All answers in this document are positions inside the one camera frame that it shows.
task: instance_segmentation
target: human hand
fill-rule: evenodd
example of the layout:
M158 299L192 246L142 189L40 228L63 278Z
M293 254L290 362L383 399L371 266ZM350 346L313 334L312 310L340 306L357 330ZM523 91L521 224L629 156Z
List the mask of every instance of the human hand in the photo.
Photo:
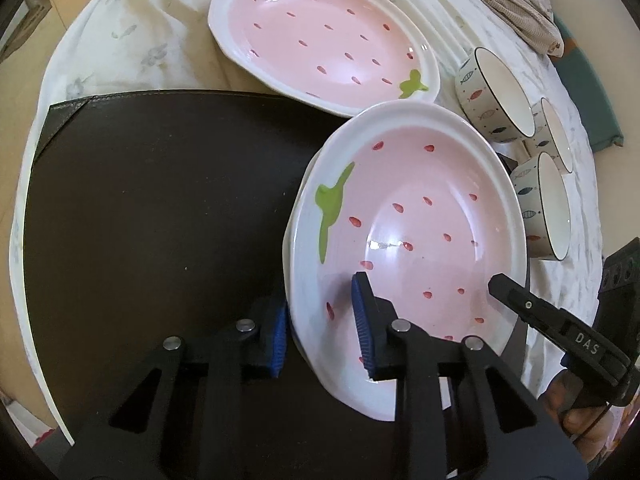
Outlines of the human hand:
M538 400L542 403L545 411L566 433L580 435L598 418L604 407L569 410L564 418L560 420L560 409L564 405L565 398L570 395L566 384L567 374L570 373L569 370L563 370L556 375L546 392ZM585 462L589 463L602 450L613 428L613 421L613 414L611 412L606 413L589 433L575 442L575 447L577 447Z

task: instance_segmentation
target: white bedsheet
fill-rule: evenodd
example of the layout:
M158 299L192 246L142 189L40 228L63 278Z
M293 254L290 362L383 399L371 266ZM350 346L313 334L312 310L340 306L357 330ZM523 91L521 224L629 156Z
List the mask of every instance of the white bedsheet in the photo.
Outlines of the white bedsheet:
M454 74L475 46L511 68L531 102L548 97L558 108L574 153L564 181L572 215L569 255L562 263L532 261L532 291L587 322L596 311L602 238L593 157L578 111L548 58L535 54L481 0L391 0L416 23L436 51L442 77L437 103L463 116ZM47 67L36 118L24 152L10 242L10 273L28 358L49 407L69 437L31 336L24 290L23 225L34 149L50 104L92 94L147 89L225 89L265 92L229 62L207 28L210 0L92 0L58 45ZM523 153L511 153L523 158ZM560 370L561 352L532 330L524 383L534 393Z

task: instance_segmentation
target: white plate rim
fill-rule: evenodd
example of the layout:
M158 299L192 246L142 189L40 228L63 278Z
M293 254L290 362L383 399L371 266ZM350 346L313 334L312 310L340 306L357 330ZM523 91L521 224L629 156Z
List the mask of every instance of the white plate rim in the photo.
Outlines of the white plate rim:
M228 27L228 9L232 5L234 0L211 0L209 6L208 23L209 29L213 34L213 37L218 42L220 49L230 60L238 64L247 72L251 73L254 77L258 78L265 85L272 90L279 92L283 95L296 99L297 101L306 103L315 108L320 108L325 112L329 112L340 117L353 117L363 111L362 108L348 107L332 103L321 98L316 98L306 94L303 91L297 90L291 86L282 83L276 77L270 75L264 70L258 68L251 63L244 51L238 48L231 37ZM420 63L420 72L422 74L428 74L428 86L429 90L426 92L415 92L414 95L407 100L420 100L422 102L434 102L438 93L440 92L440 71L438 68L438 62L435 54L424 34L420 29L412 22L409 17L402 12L401 9L396 7L389 0L367 0L371 5L377 6L386 12L388 16L394 20L409 40L420 45L422 48L416 48L415 55Z
M320 171L324 168L324 165L330 165L334 167L332 178L337 179L339 177L340 172L344 169L342 162L337 162L335 160L335 153L338 152L338 148L342 149L344 153L343 147L343 139L348 139L348 142L353 142L353 139L358 138L358 148L352 149L348 155L344 156L344 159L351 158L360 147L366 145L368 142L371 142L373 139L379 138L381 135L381 131L375 128L366 127L367 123L376 124L379 122L377 118L381 117L391 117L392 114L396 116L403 117L408 115L408 112L414 113L423 113L427 116L431 116L432 114L440 114L445 120L452 121L456 127L460 128L465 136L468 136L470 139L470 143L478 148L481 153L484 155L486 163L495 171L494 181L499 179L500 188L498 189L498 193L500 194L503 203L505 204L505 210L511 212L510 216L510 231L511 231L511 241L514 244L512 249L512 263L511 263L511 273L510 278L515 280L517 283L524 285L526 280L526 272L527 272L527 247L526 247L526 234L524 231L524 220L522 219L522 213L520 211L520 205L513 188L513 184L511 183L511 179L504 169L500 159L495 153L494 149L491 147L489 142L480 135L472 126L470 126L465 120L460 118L455 113L447 110L436 104L427 104L421 102L411 102L411 101L392 101L380 103L377 105L368 108L364 112L360 113L353 119L349 120L343 126L338 128L325 142L324 146L318 152L317 159L313 164L308 176L308 180L306 181L305 187L300 193L299 200L297 201L294 211L292 213L292 221L290 223L290 251L289 251L289 280L290 280L290 297L289 297L289 315L291 318L291 322L293 328L296 332L296 341L299 345L301 353L305 356L307 363L314 370L314 373L318 377L318 380L324 386L324 388L336 399L350 406L351 408L357 410L358 412L363 413L364 415L369 416L370 418L375 418L377 420L394 420L394 407L392 405L380 407L380 406L371 406L367 402L361 402L361 398L367 397L367 399L375 398L375 384L369 383L372 386L366 386L368 390L368 394L361 395L360 398L358 396L350 396L345 391L344 387L341 387L339 384L334 381L332 374L325 370L320 366L321 363L318 362L316 355L309 351L308 346L303 342L305 340L304 336L301 336L302 321L298 316L298 310L295 307L298 303L304 302L304 293L301 291L300 280L298 279L298 274L302 274L301 270L303 269L298 264L298 260L303 258L304 255L298 254L296 251L296 240L298 235L300 234L299 226L300 226L300 218L303 212L303 205L307 203L309 200L313 202L313 193L315 193L315 185L314 182L319 180L316 177ZM506 343L511 334L504 338L504 343L501 344L501 348L494 348L498 354L504 350Z

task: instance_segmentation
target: bowl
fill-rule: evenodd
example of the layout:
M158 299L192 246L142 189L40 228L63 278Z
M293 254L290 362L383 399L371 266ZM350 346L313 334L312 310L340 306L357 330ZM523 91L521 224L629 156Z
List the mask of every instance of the bowl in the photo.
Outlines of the bowl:
M477 47L458 72L456 95L467 119L491 142L529 139L536 127L529 100L511 70Z
M440 89L424 34L388 0L212 0L208 21L239 66L339 116L396 99L433 102Z
M526 277L524 223L489 143L433 104L392 101L327 140L290 224L289 309L310 367L334 397L393 420L395 383L369 380L359 358L351 277L429 334L481 336L498 354L515 316L488 294L504 272Z
M574 158L555 108L543 97L531 110L536 123L536 133L530 139L524 140L529 155L537 156L546 152L551 155L560 173L571 173L574 170Z
M511 173L529 256L564 260L571 239L569 199L562 175L548 153L539 153Z

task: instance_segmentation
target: stack of plates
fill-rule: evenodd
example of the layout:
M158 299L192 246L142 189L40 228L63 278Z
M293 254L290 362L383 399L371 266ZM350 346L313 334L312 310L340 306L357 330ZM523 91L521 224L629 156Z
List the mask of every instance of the stack of plates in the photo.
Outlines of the stack of plates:
M487 283L498 272L524 283L518 200L489 143L432 104L438 67L418 28L387 0L213 0L209 25L271 88L353 117L309 164L283 242L296 343L329 393L394 418L395 384L360 362L360 270L400 317L501 352L515 314Z

